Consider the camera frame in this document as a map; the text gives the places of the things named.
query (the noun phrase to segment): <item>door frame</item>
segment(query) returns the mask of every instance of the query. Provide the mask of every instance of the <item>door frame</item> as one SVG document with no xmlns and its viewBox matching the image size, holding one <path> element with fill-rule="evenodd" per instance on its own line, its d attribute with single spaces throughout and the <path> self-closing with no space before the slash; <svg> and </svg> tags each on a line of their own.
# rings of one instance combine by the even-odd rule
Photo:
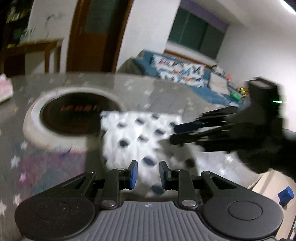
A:
<svg viewBox="0 0 296 241">
<path fill-rule="evenodd" d="M 83 9 L 84 3 L 87 1 L 89 1 L 89 0 L 78 0 L 75 11 L 74 11 L 73 21 L 72 21 L 72 25 L 71 25 L 71 32 L 70 32 L 70 37 L 69 37 L 66 72 L 73 71 L 73 54 L 74 54 L 74 47 L 75 47 L 75 38 L 76 38 L 76 35 L 79 31 L 79 20 L 81 18 L 81 11 Z M 114 55 L 112 71 L 111 71 L 112 73 L 115 73 L 115 71 L 116 71 L 117 61 L 118 61 L 120 48 L 121 48 L 121 43 L 123 40 L 123 36 L 124 36 L 125 29 L 126 29 L 126 24 L 127 24 L 130 12 L 131 12 L 131 8 L 133 6 L 133 2 L 134 2 L 134 0 L 128 0 L 127 9 L 124 14 L 119 37 L 117 40 L 116 52 Z"/>
</svg>

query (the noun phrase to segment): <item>beige pillow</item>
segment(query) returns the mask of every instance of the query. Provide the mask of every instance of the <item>beige pillow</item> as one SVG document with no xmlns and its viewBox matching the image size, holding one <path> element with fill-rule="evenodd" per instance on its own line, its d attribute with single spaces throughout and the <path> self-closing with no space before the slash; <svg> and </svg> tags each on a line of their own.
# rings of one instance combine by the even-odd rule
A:
<svg viewBox="0 0 296 241">
<path fill-rule="evenodd" d="M 217 74 L 211 73 L 209 88 L 217 93 L 229 95 L 227 80 Z"/>
</svg>

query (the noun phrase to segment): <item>silver screw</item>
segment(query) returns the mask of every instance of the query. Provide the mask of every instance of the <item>silver screw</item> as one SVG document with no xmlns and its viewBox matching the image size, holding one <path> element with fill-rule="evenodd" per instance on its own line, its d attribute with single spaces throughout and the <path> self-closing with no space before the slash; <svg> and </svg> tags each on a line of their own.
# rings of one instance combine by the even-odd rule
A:
<svg viewBox="0 0 296 241">
<path fill-rule="evenodd" d="M 114 207 L 116 205 L 116 202 L 114 200 L 106 199 L 102 201 L 102 205 L 105 207 Z"/>
<path fill-rule="evenodd" d="M 196 205 L 196 202 L 194 200 L 188 199 L 182 201 L 182 205 L 185 207 L 194 207 Z"/>
</svg>

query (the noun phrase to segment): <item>window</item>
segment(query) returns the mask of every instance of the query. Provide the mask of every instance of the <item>window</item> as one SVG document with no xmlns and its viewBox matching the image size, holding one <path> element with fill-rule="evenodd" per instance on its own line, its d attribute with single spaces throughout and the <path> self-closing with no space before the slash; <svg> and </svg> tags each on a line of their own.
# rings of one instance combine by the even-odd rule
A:
<svg viewBox="0 0 296 241">
<path fill-rule="evenodd" d="M 225 33 L 183 8 L 179 8 L 169 41 L 216 59 Z"/>
</svg>

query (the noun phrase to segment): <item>round table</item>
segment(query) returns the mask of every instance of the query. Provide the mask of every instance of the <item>round table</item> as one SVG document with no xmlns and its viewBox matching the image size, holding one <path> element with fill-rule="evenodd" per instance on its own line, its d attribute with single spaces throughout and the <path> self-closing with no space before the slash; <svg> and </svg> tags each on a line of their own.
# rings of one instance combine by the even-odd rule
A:
<svg viewBox="0 0 296 241">
<path fill-rule="evenodd" d="M 219 108 L 207 103 L 190 88 L 179 83 L 126 74 L 42 74 L 12 78 L 14 96 L 0 103 L 0 238 L 19 240 L 14 211 L 24 199 L 53 187 L 85 171 L 103 175 L 102 166 L 91 162 L 97 152 L 68 153 L 37 148 L 26 140 L 23 122 L 30 106 L 40 96 L 59 87 L 94 87 L 112 90 L 128 110 L 179 114 L 183 122 Z M 235 157 L 223 152 L 199 153 L 198 173 L 216 172 L 248 187 L 259 178 Z"/>
</svg>

